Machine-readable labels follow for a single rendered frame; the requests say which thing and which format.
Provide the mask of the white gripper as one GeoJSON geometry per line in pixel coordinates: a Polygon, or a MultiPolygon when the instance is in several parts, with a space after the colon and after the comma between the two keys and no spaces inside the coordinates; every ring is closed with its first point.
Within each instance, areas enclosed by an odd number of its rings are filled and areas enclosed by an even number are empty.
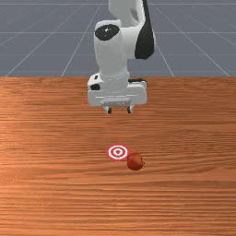
{"type": "Polygon", "coordinates": [[[133,113],[135,104],[148,101],[148,83],[145,79],[131,79],[129,76],[105,79],[99,73],[88,80],[88,103],[102,106],[107,114],[112,114],[110,106],[125,106],[128,113],[133,113]]]}

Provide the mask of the red apple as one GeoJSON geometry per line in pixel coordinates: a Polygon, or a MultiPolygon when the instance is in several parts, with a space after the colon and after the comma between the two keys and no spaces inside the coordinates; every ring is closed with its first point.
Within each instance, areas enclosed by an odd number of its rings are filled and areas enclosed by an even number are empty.
{"type": "Polygon", "coordinates": [[[131,153],[127,157],[127,167],[132,171],[139,171],[143,168],[145,162],[140,153],[131,153]]]}

